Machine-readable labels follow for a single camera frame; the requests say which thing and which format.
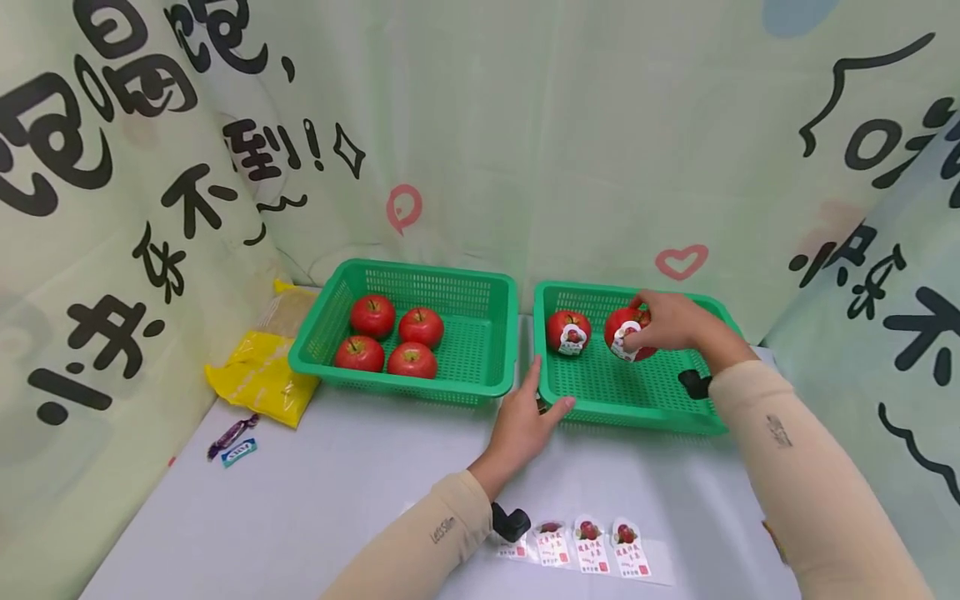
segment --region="pink heart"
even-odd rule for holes
[[[678,260],[680,262],[684,262],[690,257],[691,254],[695,255],[693,261],[682,271],[677,271],[666,262],[667,260]],[[683,281],[704,266],[704,263],[707,262],[707,256],[709,254],[710,250],[703,244],[687,246],[683,250],[674,250],[672,248],[668,248],[657,254],[654,264],[657,265],[657,268],[660,269],[660,272],[664,275],[670,277],[671,279],[676,279],[677,281]]]

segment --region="basket rim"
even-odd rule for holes
[[[602,285],[594,283],[580,283],[578,281],[562,281],[557,279],[549,279],[541,281],[537,284],[537,287],[534,289],[534,353],[545,356],[549,351],[546,347],[546,318],[547,315],[544,314],[544,302],[543,295],[548,288],[551,287],[560,287],[565,289],[574,290],[577,292],[599,292],[599,293],[614,293],[617,295],[629,295],[633,296],[636,294],[637,290],[640,288],[628,288],[615,285]],[[703,294],[688,294],[683,293],[685,296],[691,300],[697,301],[698,303],[707,303],[717,309],[721,320],[729,325],[738,335],[743,336],[740,327],[733,320],[730,312],[727,310],[727,307],[723,302]],[[543,398],[543,401],[547,404],[553,404],[562,396],[554,392],[550,388],[549,381],[549,367],[547,366],[547,361],[544,362],[544,368],[540,371],[540,397]],[[681,420],[698,420],[699,418],[707,418],[707,415],[698,415],[695,416],[692,413],[687,413],[684,411],[671,411],[668,409],[655,409],[647,408],[643,406],[625,406],[621,404],[614,404],[608,402],[598,402],[595,400],[586,400],[577,398],[577,403],[573,407],[574,411],[577,411],[582,414],[594,415],[597,417],[613,417],[613,418],[622,418],[630,420],[645,420],[651,423],[668,423],[672,421],[670,415],[680,416]],[[719,417],[715,418],[717,426],[715,428],[709,427],[699,427],[699,429],[705,433],[726,433],[727,427],[720,420]]]
[[[476,271],[472,269],[459,269],[455,267],[439,267],[433,265],[420,265],[406,262],[396,262],[390,260],[377,260],[373,258],[348,258],[341,262],[334,272],[327,279],[321,288],[317,300],[310,308],[303,322],[314,323],[326,307],[330,298],[325,291],[329,284],[339,282],[347,269],[357,265],[362,266],[387,266],[401,271],[410,271],[423,273],[436,273],[449,275],[450,272],[457,274],[471,274],[477,278],[498,279],[507,286],[507,316],[506,331],[504,332],[504,367],[503,376],[500,381],[491,385],[482,385],[479,383],[467,383],[465,381],[456,381],[453,379],[421,379],[419,377],[408,377],[404,375],[391,375],[386,372],[367,372],[356,371],[353,369],[341,369],[333,365],[318,365],[308,363],[300,359],[300,353],[306,344],[308,332],[303,328],[297,334],[297,339],[290,347],[287,353],[287,362],[290,369],[294,372],[300,372],[310,375],[317,375],[321,379],[326,379],[331,383],[350,382],[350,383],[368,383],[384,387],[404,388],[406,390],[422,390],[426,392],[446,392],[450,394],[461,394],[469,396],[500,397],[506,395],[514,387],[514,374],[516,370],[516,358],[519,352],[519,341],[517,338],[518,329],[518,299],[516,293],[516,282],[514,279],[503,273],[494,273],[489,271]]]

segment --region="green plastic basket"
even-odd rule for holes
[[[574,396],[577,404],[567,416],[570,420],[704,435],[726,433],[713,402],[690,398],[678,378],[690,369],[709,375],[700,352],[659,350],[650,358],[629,363],[604,344],[607,317],[626,306],[635,293],[627,288],[567,281],[544,281],[537,286],[534,348],[543,357],[543,400],[553,404],[563,396]],[[739,333],[723,304],[707,296],[687,296]],[[590,321],[593,331],[580,356],[560,355],[546,347],[546,320],[558,310],[575,310]]]
[[[333,366],[333,355],[350,334],[350,309],[367,294],[389,298],[398,323],[417,306],[441,316],[444,338],[434,350],[436,379]],[[337,267],[307,314],[290,348],[290,368],[378,394],[474,406],[514,385],[517,318],[516,284],[508,276],[355,258]],[[388,358],[398,343],[395,325],[381,342]]]

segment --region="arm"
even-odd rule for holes
[[[492,528],[493,502],[537,457],[573,398],[537,410],[540,358],[523,385],[503,398],[490,444],[469,468],[448,475],[423,500],[376,536],[347,565],[321,600],[429,600],[450,572],[476,551]]]
[[[932,598],[863,475],[793,387],[692,301],[641,294],[652,322],[628,351],[696,348],[707,360],[710,397],[804,598]]]

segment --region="beige arm sleeve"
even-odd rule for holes
[[[863,475],[783,377],[739,363],[710,397],[804,599],[933,597]]]
[[[492,519],[473,475],[448,475],[368,543],[321,600],[430,600],[490,534]]]

